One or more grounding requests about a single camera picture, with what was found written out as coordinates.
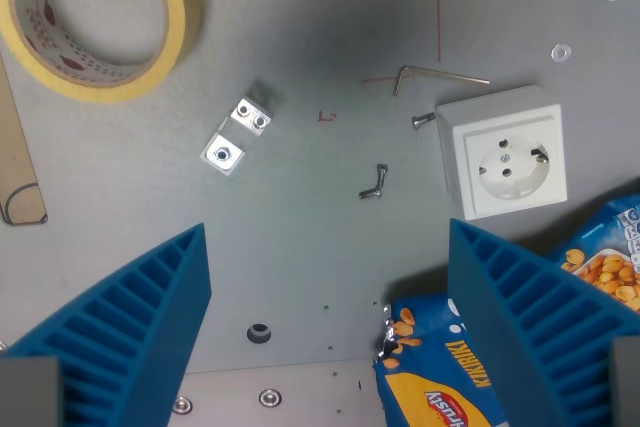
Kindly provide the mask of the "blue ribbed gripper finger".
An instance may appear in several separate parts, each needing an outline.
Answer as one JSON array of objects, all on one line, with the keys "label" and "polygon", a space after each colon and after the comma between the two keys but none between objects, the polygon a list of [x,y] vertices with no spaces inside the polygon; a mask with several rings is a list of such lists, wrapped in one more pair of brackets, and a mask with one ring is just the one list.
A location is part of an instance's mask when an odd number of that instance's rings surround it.
[{"label": "blue ribbed gripper finger", "polygon": [[609,354],[629,307],[517,244],[450,222],[448,293],[511,426],[610,426]]},{"label": "blue ribbed gripper finger", "polygon": [[166,426],[210,298],[197,224],[94,284],[3,357],[58,361],[65,426]]}]

